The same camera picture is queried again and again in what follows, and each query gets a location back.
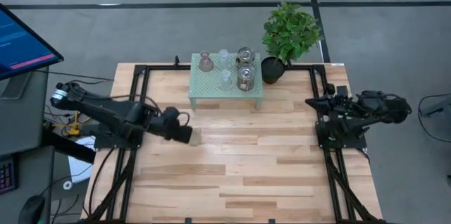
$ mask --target monitor stand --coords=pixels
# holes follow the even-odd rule
[[[3,100],[19,100],[27,88],[31,76],[32,72],[17,75],[9,78],[7,84],[6,80],[2,80],[0,91],[3,90],[3,92],[1,93],[0,98]]]

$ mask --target computer monitor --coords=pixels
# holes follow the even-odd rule
[[[23,84],[24,89],[30,77],[26,73],[62,60],[60,53],[0,4],[0,80],[16,76],[10,80],[6,89],[13,87],[13,92],[17,93],[19,85]]]

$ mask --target black floor stripe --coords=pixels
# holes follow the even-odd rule
[[[311,6],[310,2],[287,1],[291,4]],[[146,9],[146,8],[264,8],[277,7],[279,1],[270,2],[203,2],[203,3],[148,3],[148,4],[61,4],[61,5],[6,5],[9,9]]]
[[[324,40],[321,41],[321,51],[324,63],[330,63],[329,49],[327,48],[326,35],[324,34],[323,21],[321,20],[321,14],[319,13],[318,0],[311,0],[311,7],[313,8],[313,15],[318,21],[316,24],[321,27],[321,35]]]
[[[301,6],[312,6],[314,3],[286,1]],[[163,9],[163,8],[264,8],[276,7],[280,2],[202,2],[202,3],[143,3],[143,4],[35,4],[6,5],[9,9]],[[317,2],[318,8],[340,7],[434,7],[451,6],[451,1],[399,1],[399,2]]]
[[[421,7],[451,6],[451,1],[393,1],[393,2],[318,2],[319,7]]]

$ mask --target green plant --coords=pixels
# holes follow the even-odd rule
[[[299,5],[282,2],[264,24],[266,33],[262,41],[266,52],[284,63],[299,58],[314,44],[318,45],[316,41],[323,39],[315,18],[305,12],[296,12],[298,8]]]

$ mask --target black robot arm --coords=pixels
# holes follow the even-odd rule
[[[180,125],[180,112],[168,107],[163,112],[155,104],[115,101],[90,93],[75,82],[58,83],[50,99],[55,108],[79,111],[107,126],[112,135],[131,139],[134,132],[149,132],[164,139],[188,143],[192,128]]]
[[[357,94],[357,101],[349,97],[346,86],[329,84],[322,97],[305,102],[328,120],[316,124],[319,145],[325,148],[366,148],[364,138],[369,125],[401,123],[412,112],[406,99],[382,91],[366,90]]]

